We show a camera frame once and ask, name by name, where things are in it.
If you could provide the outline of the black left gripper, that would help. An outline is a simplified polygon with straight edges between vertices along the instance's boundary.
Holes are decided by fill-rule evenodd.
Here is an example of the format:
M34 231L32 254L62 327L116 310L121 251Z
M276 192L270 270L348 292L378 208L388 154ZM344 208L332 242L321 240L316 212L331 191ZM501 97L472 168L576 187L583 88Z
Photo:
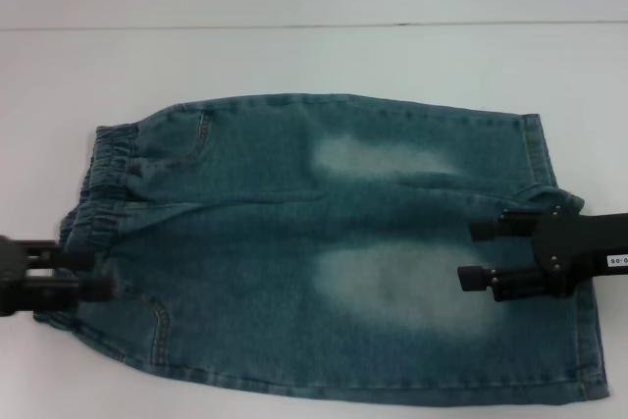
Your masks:
M30 270L89 272L94 255L68 252L51 240L22 240L21 245L1 237L1 316L18 311L68 311L82 302L104 302L113 297L110 279L33 277Z

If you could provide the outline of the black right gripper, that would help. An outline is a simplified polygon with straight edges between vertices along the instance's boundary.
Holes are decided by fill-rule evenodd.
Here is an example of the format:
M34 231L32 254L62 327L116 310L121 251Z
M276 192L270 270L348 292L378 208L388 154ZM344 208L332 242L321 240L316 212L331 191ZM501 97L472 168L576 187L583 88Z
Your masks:
M457 268L463 291L490 289L494 301L534 296L569 296L595 277L627 273L627 215L584 216L554 209L541 212L503 212L495 219L472 222L475 241L498 237L533 237L536 268Z

